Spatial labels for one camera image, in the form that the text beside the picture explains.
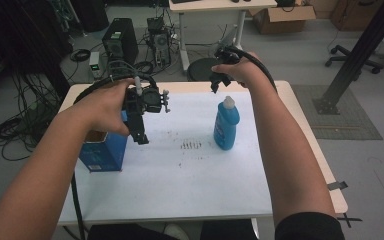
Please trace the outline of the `person's dark pants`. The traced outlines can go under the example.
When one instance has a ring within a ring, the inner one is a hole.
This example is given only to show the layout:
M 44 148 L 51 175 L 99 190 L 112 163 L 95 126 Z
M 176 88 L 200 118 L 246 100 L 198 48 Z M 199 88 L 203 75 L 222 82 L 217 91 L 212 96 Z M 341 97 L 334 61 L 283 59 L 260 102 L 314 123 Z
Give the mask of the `person's dark pants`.
M 87 240 L 176 240 L 139 224 L 93 225 Z M 259 240 L 250 220 L 204 221 L 199 240 Z

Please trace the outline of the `black tape cross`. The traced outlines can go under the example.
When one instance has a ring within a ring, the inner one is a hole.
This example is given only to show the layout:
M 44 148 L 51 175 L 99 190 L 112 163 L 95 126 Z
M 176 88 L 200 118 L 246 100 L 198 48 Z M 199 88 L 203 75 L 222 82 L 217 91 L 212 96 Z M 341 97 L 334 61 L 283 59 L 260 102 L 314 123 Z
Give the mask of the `black tape cross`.
M 343 213 L 341 217 L 337 217 L 339 221 L 344 221 L 348 228 L 352 228 L 351 223 L 352 222 L 362 222 L 363 220 L 360 218 L 354 218 L 354 217 L 349 217 L 347 213 Z

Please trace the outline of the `black office chair base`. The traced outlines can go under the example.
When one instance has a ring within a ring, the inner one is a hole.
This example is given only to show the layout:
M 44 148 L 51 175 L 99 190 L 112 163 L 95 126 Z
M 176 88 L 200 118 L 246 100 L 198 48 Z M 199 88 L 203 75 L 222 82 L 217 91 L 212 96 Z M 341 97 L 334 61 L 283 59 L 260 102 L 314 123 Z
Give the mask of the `black office chair base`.
M 377 62 L 374 62 L 370 59 L 359 60 L 352 55 L 352 52 L 341 45 L 336 45 L 332 49 L 329 50 L 331 57 L 325 62 L 326 67 L 330 67 L 333 62 L 346 62 L 348 59 L 351 59 L 352 63 L 359 62 L 361 66 L 368 66 L 371 68 L 372 74 L 379 74 L 383 69 L 383 65 Z

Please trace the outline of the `white desk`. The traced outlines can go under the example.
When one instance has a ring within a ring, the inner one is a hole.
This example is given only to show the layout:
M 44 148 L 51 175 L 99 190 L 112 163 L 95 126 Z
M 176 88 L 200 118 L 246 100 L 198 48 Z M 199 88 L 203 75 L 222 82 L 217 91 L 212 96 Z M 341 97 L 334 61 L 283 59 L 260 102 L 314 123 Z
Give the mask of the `white desk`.
M 173 13 L 177 13 L 179 17 L 179 53 L 182 70 L 184 72 L 187 71 L 190 65 L 186 49 L 186 13 L 198 12 L 200 15 L 203 15 L 205 12 L 236 11 L 238 13 L 238 17 L 235 21 L 236 28 L 233 31 L 233 44 L 238 48 L 242 48 L 241 40 L 247 11 L 250 9 L 266 9 L 277 6 L 275 0 L 168 0 L 168 2 L 170 10 Z

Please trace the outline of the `black metal stand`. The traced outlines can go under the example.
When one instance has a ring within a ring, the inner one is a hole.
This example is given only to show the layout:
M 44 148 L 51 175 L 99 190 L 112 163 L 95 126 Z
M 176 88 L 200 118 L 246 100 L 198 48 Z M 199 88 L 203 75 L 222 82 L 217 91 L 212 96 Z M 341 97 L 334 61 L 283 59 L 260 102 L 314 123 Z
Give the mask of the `black metal stand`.
M 369 59 L 383 38 L 384 2 L 351 50 L 352 55 L 357 61 Z M 350 84 L 359 77 L 362 67 L 359 62 L 352 63 L 351 59 L 344 62 L 322 97 L 313 100 L 315 110 L 318 114 L 336 115 L 339 113 L 336 105 Z

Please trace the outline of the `closed brown cardboard box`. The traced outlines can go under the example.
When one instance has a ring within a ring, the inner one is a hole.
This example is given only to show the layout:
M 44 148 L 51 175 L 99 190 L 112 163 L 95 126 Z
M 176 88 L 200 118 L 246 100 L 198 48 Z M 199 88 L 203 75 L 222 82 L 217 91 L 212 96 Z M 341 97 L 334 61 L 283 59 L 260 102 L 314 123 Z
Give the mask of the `closed brown cardboard box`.
M 331 14 L 332 24 L 340 31 L 363 31 L 384 0 L 338 0 Z

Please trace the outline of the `dark curtain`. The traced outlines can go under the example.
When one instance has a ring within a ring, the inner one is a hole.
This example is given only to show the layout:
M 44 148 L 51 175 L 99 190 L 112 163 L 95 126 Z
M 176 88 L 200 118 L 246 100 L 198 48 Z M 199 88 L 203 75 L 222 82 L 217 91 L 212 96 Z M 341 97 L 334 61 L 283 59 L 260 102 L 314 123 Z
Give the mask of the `dark curtain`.
M 67 95 L 60 63 L 73 47 L 48 0 L 0 0 L 0 50 L 23 74 L 44 74 L 59 97 Z

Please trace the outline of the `person's right hand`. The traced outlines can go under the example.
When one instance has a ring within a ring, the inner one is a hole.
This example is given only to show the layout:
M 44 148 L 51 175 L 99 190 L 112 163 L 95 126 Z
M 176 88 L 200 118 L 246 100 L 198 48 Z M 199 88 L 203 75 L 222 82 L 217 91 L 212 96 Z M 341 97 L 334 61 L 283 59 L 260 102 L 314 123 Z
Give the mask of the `person's right hand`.
M 219 64 L 213 66 L 211 70 L 215 73 L 227 74 L 240 85 L 249 89 L 261 87 L 266 80 L 265 74 L 245 57 L 236 64 Z

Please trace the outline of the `open computer tower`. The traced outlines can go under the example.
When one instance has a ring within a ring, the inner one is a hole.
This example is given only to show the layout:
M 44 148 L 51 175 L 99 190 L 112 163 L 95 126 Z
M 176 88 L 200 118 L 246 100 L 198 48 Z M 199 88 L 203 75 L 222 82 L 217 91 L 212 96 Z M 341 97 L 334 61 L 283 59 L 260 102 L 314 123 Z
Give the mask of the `open computer tower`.
M 147 25 L 155 64 L 165 68 L 171 64 L 169 30 L 162 17 L 148 18 Z

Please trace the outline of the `blue bottle with white cap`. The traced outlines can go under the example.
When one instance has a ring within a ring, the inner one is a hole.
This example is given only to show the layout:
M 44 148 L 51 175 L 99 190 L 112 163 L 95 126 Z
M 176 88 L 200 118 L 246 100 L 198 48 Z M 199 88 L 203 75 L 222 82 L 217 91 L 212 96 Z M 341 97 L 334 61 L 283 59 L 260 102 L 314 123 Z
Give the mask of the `blue bottle with white cap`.
M 234 99 L 226 96 L 218 104 L 213 138 L 222 150 L 230 150 L 236 138 L 236 126 L 240 121 L 240 115 Z

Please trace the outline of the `white table mat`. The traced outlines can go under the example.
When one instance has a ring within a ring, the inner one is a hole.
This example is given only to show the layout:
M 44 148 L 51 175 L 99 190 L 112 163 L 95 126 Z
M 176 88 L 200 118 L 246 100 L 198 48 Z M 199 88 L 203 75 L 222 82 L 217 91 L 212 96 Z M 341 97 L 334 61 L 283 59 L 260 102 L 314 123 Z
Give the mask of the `white table mat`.
M 250 97 L 234 92 L 240 122 L 232 149 L 213 139 L 224 94 L 173 93 L 166 113 L 144 116 L 149 142 L 129 141 L 116 172 L 76 166 L 78 205 L 87 223 L 248 218 L 271 200 Z

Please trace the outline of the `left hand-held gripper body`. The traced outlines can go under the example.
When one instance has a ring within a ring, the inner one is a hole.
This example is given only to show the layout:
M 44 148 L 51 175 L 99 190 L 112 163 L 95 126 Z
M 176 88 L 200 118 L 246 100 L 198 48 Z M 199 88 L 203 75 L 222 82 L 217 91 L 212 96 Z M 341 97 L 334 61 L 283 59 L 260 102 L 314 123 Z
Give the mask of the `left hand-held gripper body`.
M 141 80 L 136 79 L 134 86 L 126 90 L 123 109 L 127 114 L 160 113 L 161 109 L 169 113 L 168 100 L 168 90 L 160 92 L 159 87 L 151 80 L 147 86 L 142 86 Z

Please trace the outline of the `blue cardboard box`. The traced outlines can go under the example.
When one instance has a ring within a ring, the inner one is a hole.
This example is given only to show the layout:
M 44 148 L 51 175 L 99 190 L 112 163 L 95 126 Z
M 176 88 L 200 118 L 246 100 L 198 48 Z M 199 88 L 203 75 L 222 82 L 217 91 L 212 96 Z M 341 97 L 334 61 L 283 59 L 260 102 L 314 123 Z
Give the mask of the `blue cardboard box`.
M 117 133 L 89 131 L 79 159 L 90 172 L 121 171 L 127 140 Z

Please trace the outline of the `black computer tower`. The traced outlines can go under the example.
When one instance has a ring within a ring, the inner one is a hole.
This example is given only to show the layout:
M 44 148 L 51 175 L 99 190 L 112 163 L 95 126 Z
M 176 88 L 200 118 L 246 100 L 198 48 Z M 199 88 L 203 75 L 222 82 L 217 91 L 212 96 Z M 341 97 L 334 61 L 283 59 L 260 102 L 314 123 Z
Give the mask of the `black computer tower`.
M 130 65 L 135 63 L 139 50 L 130 18 L 115 18 L 104 34 L 102 43 L 109 56 L 119 57 Z

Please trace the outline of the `grey tape strip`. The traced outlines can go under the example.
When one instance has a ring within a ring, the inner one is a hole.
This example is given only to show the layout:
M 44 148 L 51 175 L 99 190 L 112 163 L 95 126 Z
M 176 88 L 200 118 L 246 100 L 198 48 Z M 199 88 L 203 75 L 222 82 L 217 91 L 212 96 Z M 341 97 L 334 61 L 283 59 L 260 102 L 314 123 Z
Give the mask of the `grey tape strip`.
M 342 181 L 342 182 L 336 181 L 336 182 L 332 182 L 332 183 L 328 184 L 328 189 L 330 191 L 333 191 L 333 190 L 336 190 L 336 189 L 343 190 L 343 189 L 345 189 L 347 187 L 348 187 L 348 185 L 347 185 L 347 183 L 345 181 Z

